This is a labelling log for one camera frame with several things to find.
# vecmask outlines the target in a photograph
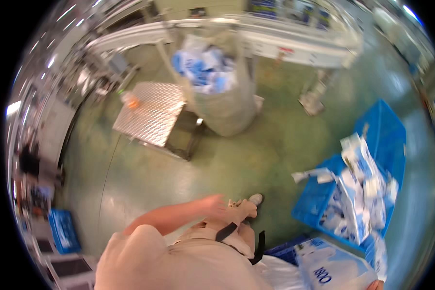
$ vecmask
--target finger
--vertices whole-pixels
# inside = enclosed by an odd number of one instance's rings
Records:
[[[372,282],[369,287],[367,287],[367,290],[376,290],[377,286],[378,286],[378,282],[379,280],[375,280],[374,282]]]

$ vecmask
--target black strap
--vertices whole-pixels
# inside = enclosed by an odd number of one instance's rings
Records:
[[[238,226],[235,223],[230,223],[228,226],[226,226],[225,228],[217,232],[216,241],[223,243],[222,240],[224,240],[226,237],[231,235],[235,231],[235,229],[237,229],[237,227]],[[264,252],[265,245],[266,245],[266,234],[265,231],[262,231],[259,233],[258,248],[255,250],[255,257],[252,259],[248,259],[252,265],[261,261],[262,253]],[[235,251],[240,253],[240,251],[238,251],[235,247],[231,245],[228,246],[232,247]]]
[[[217,232],[216,241],[222,243],[222,240],[230,236],[235,231],[235,229],[237,229],[237,227],[238,226],[235,223],[230,223],[228,226]]]
[[[266,245],[266,234],[265,234],[265,231],[262,231],[259,233],[258,248],[255,250],[255,257],[252,259],[249,259],[249,261],[252,265],[261,261],[262,253],[264,252],[265,245]]]

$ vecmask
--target metal platform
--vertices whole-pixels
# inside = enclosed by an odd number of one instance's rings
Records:
[[[197,134],[205,127],[201,119],[197,117],[195,130],[186,149],[175,148],[167,143],[186,104],[180,85],[140,82],[132,92],[139,99],[140,105],[136,108],[124,105],[113,129],[127,135],[131,140],[139,140],[141,145],[190,161]]]

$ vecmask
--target beige pants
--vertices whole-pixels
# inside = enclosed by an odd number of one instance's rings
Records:
[[[239,252],[247,258],[255,257],[255,232],[253,229],[242,221],[246,217],[255,218],[256,206],[254,203],[243,200],[241,203],[230,201],[229,208],[221,218],[207,217],[201,222],[195,224],[190,229],[187,229],[177,240],[175,244],[187,239],[216,239],[216,233],[228,226],[230,223],[235,223],[238,228],[228,237],[223,240],[223,243],[235,247]]]

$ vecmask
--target diamond plate metal cover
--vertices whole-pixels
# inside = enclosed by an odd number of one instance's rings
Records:
[[[140,82],[132,91],[140,105],[124,105],[113,129],[123,134],[164,147],[186,104],[180,85]]]

